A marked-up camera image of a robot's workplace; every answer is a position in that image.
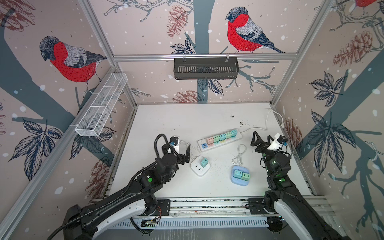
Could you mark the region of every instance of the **red breast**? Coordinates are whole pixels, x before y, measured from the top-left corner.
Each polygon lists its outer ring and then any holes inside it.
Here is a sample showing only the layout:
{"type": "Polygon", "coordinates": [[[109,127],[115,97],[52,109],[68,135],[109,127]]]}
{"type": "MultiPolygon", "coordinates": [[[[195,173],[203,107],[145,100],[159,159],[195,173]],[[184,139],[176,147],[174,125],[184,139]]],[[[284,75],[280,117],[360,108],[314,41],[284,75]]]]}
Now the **red breast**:
{"type": "Polygon", "coordinates": [[[366,7],[374,2],[376,2],[377,0],[356,0],[356,6],[358,7],[366,7]]]}
{"type": "Polygon", "coordinates": [[[68,57],[67,49],[62,42],[55,44],[53,47],[55,60],[51,63],[61,72],[61,74],[68,80],[73,82],[87,82],[96,72],[96,63],[91,63],[82,68],[71,68],[64,64],[68,57]]]}
{"type": "Polygon", "coordinates": [[[261,47],[261,44],[245,40],[236,32],[236,28],[244,26],[248,21],[247,14],[239,15],[233,23],[228,21],[228,40],[239,51],[254,51],[261,47]]]}

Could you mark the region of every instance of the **gray floor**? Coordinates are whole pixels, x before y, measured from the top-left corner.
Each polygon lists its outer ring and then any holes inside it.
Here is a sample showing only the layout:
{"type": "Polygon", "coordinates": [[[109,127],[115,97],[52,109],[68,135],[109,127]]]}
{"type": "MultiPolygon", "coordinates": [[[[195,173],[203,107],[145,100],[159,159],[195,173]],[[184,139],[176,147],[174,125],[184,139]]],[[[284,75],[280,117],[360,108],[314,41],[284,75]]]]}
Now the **gray floor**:
{"type": "Polygon", "coordinates": [[[267,228],[195,228],[179,230],[155,230],[150,236],[136,229],[107,230],[95,240],[299,240],[287,226],[280,234],[272,234],[267,228]]]}

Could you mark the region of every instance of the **white mesh basket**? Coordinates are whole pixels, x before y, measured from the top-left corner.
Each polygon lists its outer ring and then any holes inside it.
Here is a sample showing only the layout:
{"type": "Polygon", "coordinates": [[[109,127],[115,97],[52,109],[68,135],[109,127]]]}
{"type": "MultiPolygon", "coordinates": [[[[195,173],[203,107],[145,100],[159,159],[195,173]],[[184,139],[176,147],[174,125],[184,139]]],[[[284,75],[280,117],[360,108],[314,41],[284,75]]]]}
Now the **white mesh basket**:
{"type": "Polygon", "coordinates": [[[125,73],[112,73],[109,76],[75,129],[80,136],[100,135],[126,83],[125,73]]]}

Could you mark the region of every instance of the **blue extension socket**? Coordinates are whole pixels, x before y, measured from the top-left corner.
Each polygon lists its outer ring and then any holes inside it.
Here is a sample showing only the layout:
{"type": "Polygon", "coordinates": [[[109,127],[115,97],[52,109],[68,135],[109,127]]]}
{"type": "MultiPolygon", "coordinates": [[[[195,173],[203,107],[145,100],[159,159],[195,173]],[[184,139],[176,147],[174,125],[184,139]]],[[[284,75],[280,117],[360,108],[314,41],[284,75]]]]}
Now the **blue extension socket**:
{"type": "Polygon", "coordinates": [[[231,171],[231,182],[240,186],[247,186],[249,181],[242,180],[240,178],[236,178],[233,176],[233,173],[235,170],[239,170],[245,173],[249,173],[249,170],[246,169],[245,167],[240,167],[240,166],[233,166],[232,171],[231,171]]]}

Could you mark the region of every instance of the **white tabletop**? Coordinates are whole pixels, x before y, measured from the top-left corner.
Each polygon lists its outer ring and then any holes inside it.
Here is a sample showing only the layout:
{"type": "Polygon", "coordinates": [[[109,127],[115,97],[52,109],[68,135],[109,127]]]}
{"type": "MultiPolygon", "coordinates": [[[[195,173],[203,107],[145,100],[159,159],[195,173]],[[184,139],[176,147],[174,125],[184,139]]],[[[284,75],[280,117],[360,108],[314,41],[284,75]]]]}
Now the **white tabletop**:
{"type": "MultiPolygon", "coordinates": [[[[266,103],[139,105],[113,181],[111,194],[125,187],[135,172],[155,160],[153,141],[158,134],[164,133],[168,140],[174,135],[180,136],[180,139],[197,147],[198,140],[235,128],[241,132],[250,127],[265,128],[269,107],[266,103]]],[[[155,196],[165,198],[264,196],[264,192],[268,190],[267,173],[260,166],[261,154],[256,153],[254,147],[250,146],[253,131],[254,129],[242,133],[243,139],[239,141],[204,152],[202,156],[209,160],[211,168],[202,177],[197,176],[189,164],[179,165],[180,169],[175,177],[164,184],[155,196]],[[251,178],[245,187],[233,184],[230,180],[233,167],[231,159],[238,155],[239,144],[247,146],[242,159],[243,167],[249,169],[251,178]]],[[[264,141],[268,135],[273,137],[277,132],[281,133],[272,113],[268,117],[268,131],[260,129],[256,131],[264,141]]],[[[158,141],[160,155],[163,144],[164,140],[160,138],[158,141]]],[[[291,167],[288,173],[290,179],[301,194],[311,195],[293,158],[291,167]]]]}

